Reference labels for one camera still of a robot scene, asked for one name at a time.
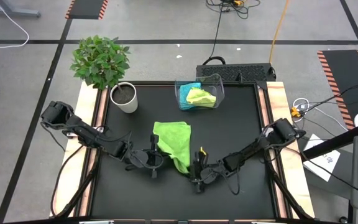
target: wooden frame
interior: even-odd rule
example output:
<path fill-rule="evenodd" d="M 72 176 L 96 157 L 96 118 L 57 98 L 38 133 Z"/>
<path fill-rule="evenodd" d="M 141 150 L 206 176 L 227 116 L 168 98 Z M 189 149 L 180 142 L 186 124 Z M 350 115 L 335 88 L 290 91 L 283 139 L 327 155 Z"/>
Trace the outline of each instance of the wooden frame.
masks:
<path fill-rule="evenodd" d="M 86 86 L 85 83 L 83 83 L 81 86 L 75 114 L 81 117 L 83 121 L 88 124 L 91 124 L 92 121 L 93 111 L 96 104 L 97 92 L 97 90 L 92 89 L 90 86 Z M 279 118 L 287 118 L 289 121 L 291 121 L 291 115 L 289 111 L 287 96 L 285 94 L 284 84 L 282 82 L 268 82 L 267 92 L 268 97 L 270 99 L 270 108 L 272 110 L 273 119 L 277 120 Z M 264 124 L 267 125 L 269 124 L 269 114 L 265 102 L 264 92 L 262 89 L 259 90 L 259 98 Z M 103 112 L 105 110 L 104 107 L 106 105 L 106 100 L 108 100 L 108 91 L 104 90 L 101 93 L 99 110 L 96 112 L 96 126 L 102 125 Z M 78 147 L 80 147 L 80 145 L 78 144 L 76 138 L 69 139 L 63 161 L 65 161 L 67 157 L 69 157 Z M 289 145 L 289 148 L 298 151 L 298 145 L 296 142 Z M 85 162 L 85 152 L 86 149 L 82 149 L 71 159 L 70 162 L 67 163 L 65 169 L 62 171 L 56 196 L 53 202 L 54 210 L 56 213 L 58 213 L 64 208 L 64 206 L 72 198 L 73 194 L 75 193 L 80 184 L 81 173 Z M 96 150 L 93 149 L 89 156 L 89 164 L 87 170 L 88 172 L 93 165 L 95 155 Z M 283 150 L 281 152 L 281 158 L 285 182 L 287 183 L 288 190 L 294 196 L 296 201 L 303 207 L 303 210 L 308 215 L 313 217 L 314 211 L 310 200 L 309 189 L 306 182 L 301 157 L 294 152 Z M 274 161 L 273 166 L 277 170 L 277 160 Z M 280 213 L 280 217 L 288 218 L 283 195 L 277 186 L 275 186 L 275 190 L 278 198 L 278 211 Z M 90 185 L 87 187 L 85 193 L 83 194 L 79 212 L 80 216 L 86 215 L 89 197 Z M 294 218 L 296 218 L 296 214 L 294 212 L 292 212 L 292 214 Z"/>

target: clear plastic container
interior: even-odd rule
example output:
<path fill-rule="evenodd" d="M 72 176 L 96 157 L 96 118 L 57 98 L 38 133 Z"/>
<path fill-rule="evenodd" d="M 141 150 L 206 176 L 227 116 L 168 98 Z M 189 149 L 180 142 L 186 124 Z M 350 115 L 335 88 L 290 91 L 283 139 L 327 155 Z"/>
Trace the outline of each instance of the clear plastic container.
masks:
<path fill-rule="evenodd" d="M 197 96 L 196 92 L 202 96 L 192 97 L 194 94 Z M 218 74 L 213 74 L 208 77 L 196 77 L 195 81 L 175 81 L 175 95 L 181 110 L 217 108 L 224 99 L 222 78 Z"/>

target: blue cloth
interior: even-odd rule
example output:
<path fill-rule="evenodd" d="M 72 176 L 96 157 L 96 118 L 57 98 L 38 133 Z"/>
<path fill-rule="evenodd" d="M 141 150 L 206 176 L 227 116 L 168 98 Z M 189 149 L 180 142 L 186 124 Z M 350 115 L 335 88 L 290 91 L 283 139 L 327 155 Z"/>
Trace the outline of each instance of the blue cloth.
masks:
<path fill-rule="evenodd" d="M 181 85 L 179 89 L 179 103 L 180 103 L 180 109 L 182 110 L 188 110 L 190 108 L 195 107 L 195 105 L 189 105 L 187 103 L 186 97 L 189 94 L 191 88 L 201 88 L 201 83 L 189 83 L 186 85 Z"/>

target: white paper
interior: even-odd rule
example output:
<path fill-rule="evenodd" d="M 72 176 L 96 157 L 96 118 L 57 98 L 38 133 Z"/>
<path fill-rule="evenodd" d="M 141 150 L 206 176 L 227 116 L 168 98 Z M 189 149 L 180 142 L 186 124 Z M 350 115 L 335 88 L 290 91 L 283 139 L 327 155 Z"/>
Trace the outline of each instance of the white paper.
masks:
<path fill-rule="evenodd" d="M 321 140 L 315 134 L 312 134 L 311 137 L 310 137 L 310 140 L 308 141 L 308 143 L 307 143 L 307 145 L 305 147 L 305 150 L 308 150 L 311 147 L 316 146 L 316 145 L 318 145 L 318 144 L 320 144 L 322 142 L 323 142 L 323 140 Z M 336 162 L 338 161 L 340 155 L 341 155 L 341 153 L 339 153 L 337 150 L 333 150 L 333 151 L 331 151 L 331 152 L 329 152 L 327 154 L 324 154 L 322 156 L 316 157 L 316 158 L 312 159 L 311 161 L 314 162 L 315 164 L 321 166 L 321 167 L 324 167 L 326 170 L 328 170 L 328 171 L 330 171 L 332 173 L 334 168 L 335 168 Z M 323 169 L 315 166 L 310 161 L 304 162 L 303 166 L 305 166 L 312 173 L 314 173 L 317 176 L 319 176 L 322 179 L 324 179 L 326 182 L 328 182 L 328 180 L 329 180 L 329 178 L 331 176 L 329 173 L 327 173 Z"/>

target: soil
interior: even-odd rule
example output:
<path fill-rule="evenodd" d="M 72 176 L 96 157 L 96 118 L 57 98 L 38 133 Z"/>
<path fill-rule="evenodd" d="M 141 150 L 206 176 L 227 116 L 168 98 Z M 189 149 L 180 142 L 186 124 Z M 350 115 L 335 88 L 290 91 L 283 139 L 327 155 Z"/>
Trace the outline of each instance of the soil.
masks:
<path fill-rule="evenodd" d="M 118 104 L 126 104 L 135 96 L 135 90 L 129 85 L 121 85 L 122 91 L 118 88 L 112 93 L 112 100 Z"/>

